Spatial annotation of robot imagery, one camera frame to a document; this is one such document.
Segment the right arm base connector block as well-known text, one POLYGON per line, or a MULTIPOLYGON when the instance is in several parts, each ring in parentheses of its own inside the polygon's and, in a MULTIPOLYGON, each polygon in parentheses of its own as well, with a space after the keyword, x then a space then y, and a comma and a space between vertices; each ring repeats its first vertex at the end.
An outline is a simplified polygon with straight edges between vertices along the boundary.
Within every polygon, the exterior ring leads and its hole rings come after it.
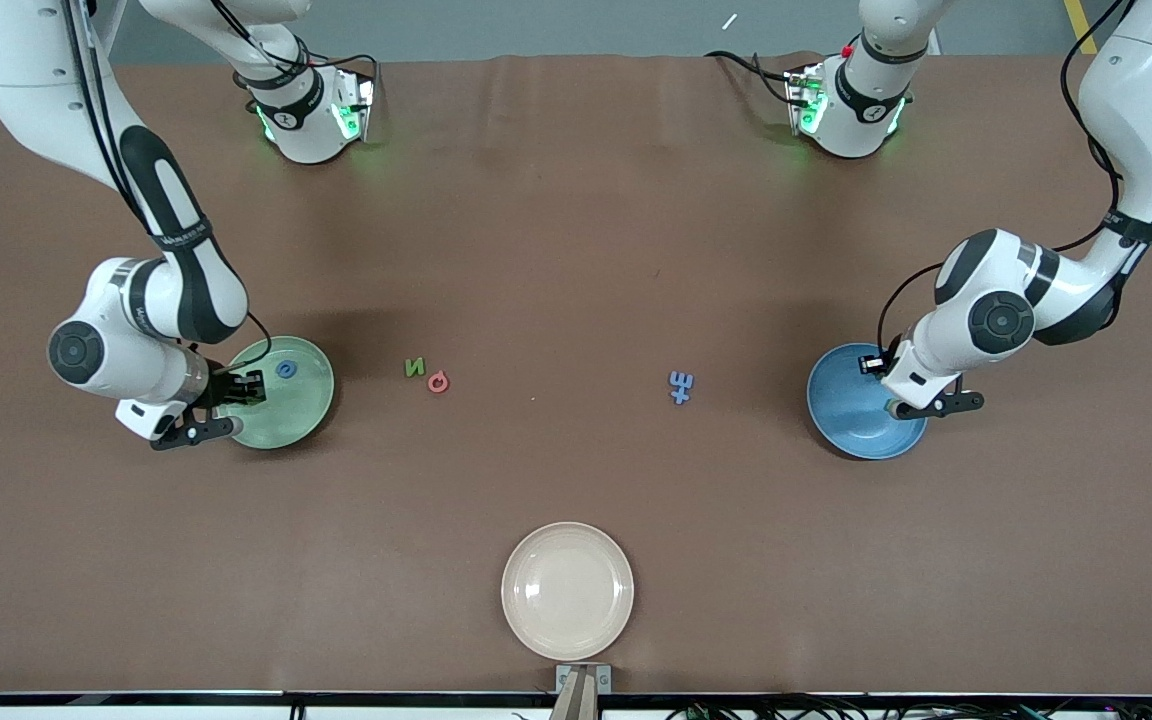
POLYGON ((376 79, 347 69, 335 69, 332 76, 332 111, 340 132, 347 143, 365 141, 372 104, 376 99, 376 79))

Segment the left arm base connector block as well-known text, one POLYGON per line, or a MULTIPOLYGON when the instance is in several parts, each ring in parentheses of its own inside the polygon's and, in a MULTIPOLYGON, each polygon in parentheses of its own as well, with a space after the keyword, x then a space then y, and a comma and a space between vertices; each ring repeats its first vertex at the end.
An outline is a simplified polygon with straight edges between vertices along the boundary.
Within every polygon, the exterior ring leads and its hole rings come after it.
POLYGON ((826 65, 820 61, 786 70, 783 86, 791 132, 796 136, 814 135, 820 123, 820 115, 828 105, 826 65))

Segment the blue plate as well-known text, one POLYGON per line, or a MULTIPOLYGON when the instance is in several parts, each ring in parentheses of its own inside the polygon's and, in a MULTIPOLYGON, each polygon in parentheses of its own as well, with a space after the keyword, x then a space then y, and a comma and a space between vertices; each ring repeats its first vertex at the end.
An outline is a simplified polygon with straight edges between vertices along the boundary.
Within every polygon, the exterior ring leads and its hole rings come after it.
POLYGON ((890 392, 876 376, 861 373, 861 357, 877 355, 873 343, 846 343, 818 361, 806 382, 806 406, 814 427, 846 455, 881 461, 922 441, 927 419, 899 420, 887 410, 890 392))

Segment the light green plate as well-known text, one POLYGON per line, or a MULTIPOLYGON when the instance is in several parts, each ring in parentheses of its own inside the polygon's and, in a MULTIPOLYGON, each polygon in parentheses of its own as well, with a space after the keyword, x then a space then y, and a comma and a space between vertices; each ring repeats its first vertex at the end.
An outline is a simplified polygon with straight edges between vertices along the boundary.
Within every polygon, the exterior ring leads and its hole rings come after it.
POLYGON ((314 433, 332 407, 335 377, 328 356, 320 347, 294 336, 271 338, 244 348, 233 357, 242 372, 262 370, 266 400, 255 406, 223 406, 220 414, 243 420, 243 430, 233 441, 248 448, 274 450, 302 441, 314 433), (298 372, 291 379, 279 378, 279 361, 297 361, 298 372))

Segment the brown table mat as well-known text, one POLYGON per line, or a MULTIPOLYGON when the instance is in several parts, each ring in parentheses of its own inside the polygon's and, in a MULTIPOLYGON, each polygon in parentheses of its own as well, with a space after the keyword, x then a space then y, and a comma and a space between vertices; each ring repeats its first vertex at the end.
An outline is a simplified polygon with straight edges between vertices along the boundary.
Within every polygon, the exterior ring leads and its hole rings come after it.
POLYGON ((1100 220, 1059 60, 925 60, 858 161, 713 59, 387 65, 320 167, 223 68, 116 74, 338 395, 285 450, 156 452, 60 382, 88 275, 154 247, 0 124, 0 691, 532 691, 500 574, 582 521, 634 569, 621 691, 1152 694, 1152 250, 1111 329, 968 374, 986 406, 910 454, 838 454, 805 406, 969 234, 1100 220))

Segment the beige plate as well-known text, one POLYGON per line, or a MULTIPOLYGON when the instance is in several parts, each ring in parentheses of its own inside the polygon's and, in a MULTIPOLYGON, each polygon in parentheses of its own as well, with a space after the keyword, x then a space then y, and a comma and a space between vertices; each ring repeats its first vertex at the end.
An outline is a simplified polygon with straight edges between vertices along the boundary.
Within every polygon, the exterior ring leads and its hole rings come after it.
POLYGON ((517 543, 500 606, 526 650, 558 664, 593 659, 626 632, 635 601, 626 551, 602 530, 558 521, 517 543))

